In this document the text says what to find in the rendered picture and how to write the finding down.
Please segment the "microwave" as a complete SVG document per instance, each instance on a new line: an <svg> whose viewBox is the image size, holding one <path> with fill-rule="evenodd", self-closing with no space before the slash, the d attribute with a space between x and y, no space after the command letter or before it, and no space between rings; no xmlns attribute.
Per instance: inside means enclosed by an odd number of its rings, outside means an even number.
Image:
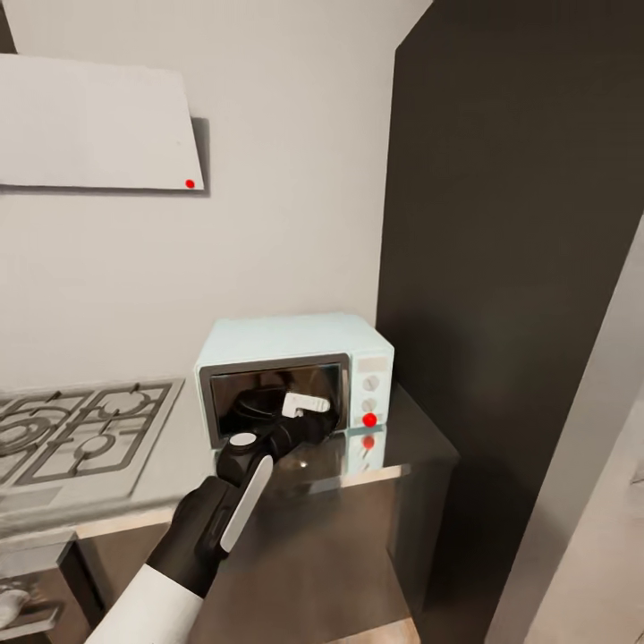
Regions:
<svg viewBox="0 0 644 644"><path fill-rule="evenodd" d="M275 422L288 393L328 400L301 409L335 430L373 427L388 416L394 347L355 311L214 322L194 364L210 449Z"/></svg>

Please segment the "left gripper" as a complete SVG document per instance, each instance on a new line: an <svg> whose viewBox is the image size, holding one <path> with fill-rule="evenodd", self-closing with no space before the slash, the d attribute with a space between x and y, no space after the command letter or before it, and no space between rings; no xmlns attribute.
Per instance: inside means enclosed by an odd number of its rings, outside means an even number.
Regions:
<svg viewBox="0 0 644 644"><path fill-rule="evenodd" d="M332 436L338 427L340 415L335 414L333 418L323 421L321 416L303 414L290 418L283 415L283 409L275 412L273 425L282 427L289 436L290 452L297 448L302 442L320 445L327 436Z"/></svg>

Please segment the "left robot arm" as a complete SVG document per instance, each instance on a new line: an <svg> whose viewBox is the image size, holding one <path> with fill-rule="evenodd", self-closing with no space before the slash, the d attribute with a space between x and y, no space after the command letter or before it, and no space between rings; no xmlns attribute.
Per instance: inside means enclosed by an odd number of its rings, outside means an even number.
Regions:
<svg viewBox="0 0 644 644"><path fill-rule="evenodd" d="M171 529L85 644L185 644L201 604L266 486L273 465L302 442L320 445L340 415L323 421L328 400L288 393L267 428L228 438L208 476L185 495Z"/></svg>

